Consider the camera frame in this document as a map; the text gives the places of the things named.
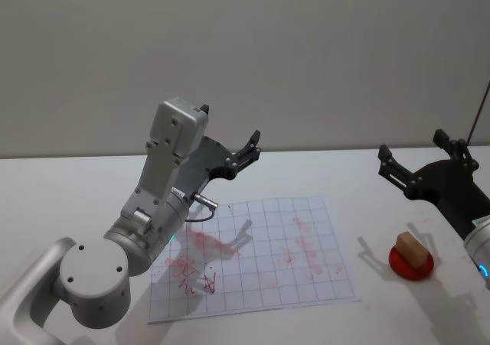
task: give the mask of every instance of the black cable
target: black cable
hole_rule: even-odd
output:
[[[214,217],[214,210],[211,211],[211,215],[208,217],[205,217],[204,219],[187,219],[185,222],[186,223],[203,223],[204,221],[211,220]]]
[[[473,132],[475,131],[476,123],[478,122],[478,120],[480,118],[480,114],[482,113],[482,109],[483,109],[483,106],[485,105],[485,101],[487,100],[489,90],[490,90],[490,80],[488,80],[487,90],[485,91],[485,94],[483,95],[482,102],[480,103],[480,108],[478,109],[478,112],[476,113],[476,118],[475,118],[475,121],[473,122],[472,130],[469,132],[468,140],[466,140],[466,146],[469,146],[469,142],[472,140],[472,136],[473,136]]]

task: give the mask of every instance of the gray wall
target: gray wall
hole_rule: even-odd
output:
[[[466,137],[490,0],[0,0],[0,157],[143,152],[158,102],[232,148]],[[477,142],[490,141],[479,130]]]

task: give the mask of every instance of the paper sheet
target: paper sheet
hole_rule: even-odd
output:
[[[152,266],[149,321],[354,299],[323,198],[255,200],[175,235]]]

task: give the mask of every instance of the table surface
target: table surface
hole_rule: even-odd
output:
[[[490,147],[472,148],[490,192]],[[398,149],[416,170],[446,158],[439,149]],[[35,254],[57,239],[100,238],[136,185],[145,158],[55,158],[0,161],[0,292]],[[70,345],[117,344],[471,344],[490,343],[490,292],[435,207],[408,201],[377,174],[377,150],[262,153],[235,181],[213,181],[205,195],[220,203],[264,197],[324,195],[361,301],[148,325],[149,271],[132,278],[132,303],[116,325],[90,330],[59,303],[45,328]],[[387,266],[397,235],[413,224],[432,236],[433,277],[406,282]],[[381,260],[361,257],[360,241]]]

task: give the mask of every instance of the blue led light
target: blue led light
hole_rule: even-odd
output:
[[[488,277],[488,270],[487,270],[487,268],[484,265],[478,266],[478,270],[480,270],[481,272],[483,272],[483,276],[485,276],[485,278]]]

